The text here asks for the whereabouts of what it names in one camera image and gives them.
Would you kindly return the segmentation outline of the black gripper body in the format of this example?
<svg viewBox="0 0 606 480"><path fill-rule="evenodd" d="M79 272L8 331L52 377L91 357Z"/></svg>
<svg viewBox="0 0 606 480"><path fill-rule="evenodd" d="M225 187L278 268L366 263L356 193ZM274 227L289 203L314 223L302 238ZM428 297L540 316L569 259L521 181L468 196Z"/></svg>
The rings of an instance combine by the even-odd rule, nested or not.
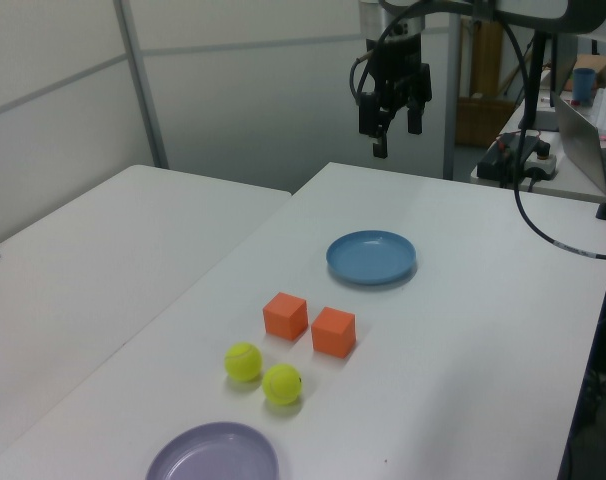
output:
<svg viewBox="0 0 606 480"><path fill-rule="evenodd" d="M421 59L421 35L403 40L386 39L381 46L367 40L373 55L369 74L374 79L374 95L381 108L401 108L424 103L424 68Z"/></svg>

